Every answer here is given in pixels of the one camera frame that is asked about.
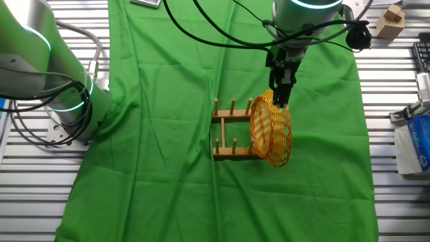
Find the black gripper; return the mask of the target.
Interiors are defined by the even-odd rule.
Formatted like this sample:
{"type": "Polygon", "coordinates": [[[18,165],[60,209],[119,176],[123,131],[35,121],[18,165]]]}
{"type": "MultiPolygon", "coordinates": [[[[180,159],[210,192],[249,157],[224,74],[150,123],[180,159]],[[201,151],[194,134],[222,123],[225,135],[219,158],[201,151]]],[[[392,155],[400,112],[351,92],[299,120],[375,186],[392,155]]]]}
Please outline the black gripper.
{"type": "Polygon", "coordinates": [[[298,69],[298,59],[289,57],[288,51],[279,46],[272,46],[269,50],[271,53],[267,55],[266,66],[270,68],[270,75],[276,83],[271,87],[273,104],[285,108],[290,98],[290,84],[293,83],[292,79],[298,69]]]}

